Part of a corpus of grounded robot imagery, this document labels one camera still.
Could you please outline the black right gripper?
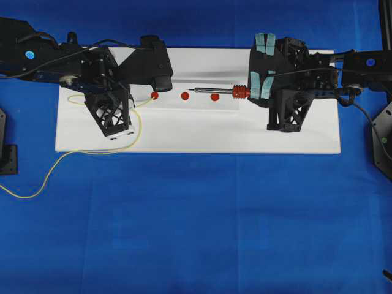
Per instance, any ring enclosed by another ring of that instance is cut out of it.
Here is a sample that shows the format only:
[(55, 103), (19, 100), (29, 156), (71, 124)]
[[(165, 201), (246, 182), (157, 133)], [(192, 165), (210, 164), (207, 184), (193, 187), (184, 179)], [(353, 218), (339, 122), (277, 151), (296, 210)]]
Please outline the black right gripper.
[(259, 107), (270, 107), (275, 73), (276, 89), (336, 89), (339, 71), (332, 63), (342, 61), (342, 53), (311, 54), (302, 40), (290, 37), (276, 40), (274, 34), (258, 33), (249, 55), (248, 100)]

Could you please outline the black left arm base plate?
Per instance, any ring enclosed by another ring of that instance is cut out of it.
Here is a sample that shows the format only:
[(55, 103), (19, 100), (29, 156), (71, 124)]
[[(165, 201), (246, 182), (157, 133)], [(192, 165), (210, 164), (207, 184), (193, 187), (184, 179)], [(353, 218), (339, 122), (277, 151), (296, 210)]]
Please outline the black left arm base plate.
[(1, 121), (0, 121), (0, 172), (1, 176), (5, 175), (17, 175), (18, 174), (18, 148), (17, 145), (9, 145), (5, 143), (6, 136), (6, 119), (7, 116), (3, 112), (1, 113)]

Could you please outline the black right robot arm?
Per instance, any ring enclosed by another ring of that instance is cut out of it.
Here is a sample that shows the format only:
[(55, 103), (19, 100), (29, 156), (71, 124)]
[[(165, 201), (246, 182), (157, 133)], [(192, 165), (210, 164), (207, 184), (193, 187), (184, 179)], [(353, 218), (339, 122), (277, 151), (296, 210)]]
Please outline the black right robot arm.
[(302, 114), (316, 99), (348, 107), (366, 88), (391, 93), (391, 51), (311, 53), (292, 37), (254, 37), (245, 97), (259, 107), (286, 117)]

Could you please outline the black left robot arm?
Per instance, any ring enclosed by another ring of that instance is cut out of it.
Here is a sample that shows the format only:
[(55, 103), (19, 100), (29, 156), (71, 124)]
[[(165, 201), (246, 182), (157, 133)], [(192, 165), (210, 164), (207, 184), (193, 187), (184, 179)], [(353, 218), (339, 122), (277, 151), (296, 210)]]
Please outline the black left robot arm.
[(75, 32), (59, 43), (27, 21), (2, 17), (1, 79), (58, 84), (82, 92), (91, 109), (126, 103), (130, 85), (149, 85), (155, 92), (172, 90), (173, 69), (166, 44), (158, 36), (142, 36), (121, 63), (109, 44), (126, 47), (112, 39), (84, 47)]

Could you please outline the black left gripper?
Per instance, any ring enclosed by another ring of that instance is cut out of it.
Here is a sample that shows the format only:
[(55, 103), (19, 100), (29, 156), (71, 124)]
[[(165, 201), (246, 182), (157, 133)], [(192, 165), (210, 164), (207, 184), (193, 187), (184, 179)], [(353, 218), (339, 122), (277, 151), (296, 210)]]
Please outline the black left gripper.
[(155, 35), (142, 36), (140, 42), (141, 48), (119, 66), (107, 47), (83, 53), (80, 91), (88, 107), (133, 106), (128, 84), (150, 85), (154, 91), (172, 90), (173, 69), (165, 42)]

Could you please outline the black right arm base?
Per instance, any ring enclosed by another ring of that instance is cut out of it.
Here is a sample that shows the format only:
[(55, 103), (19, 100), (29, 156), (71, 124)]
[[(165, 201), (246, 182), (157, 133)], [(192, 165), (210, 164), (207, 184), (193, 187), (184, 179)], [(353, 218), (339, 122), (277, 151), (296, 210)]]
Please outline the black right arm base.
[(373, 119), (372, 139), (374, 164), (391, 180), (391, 103)]

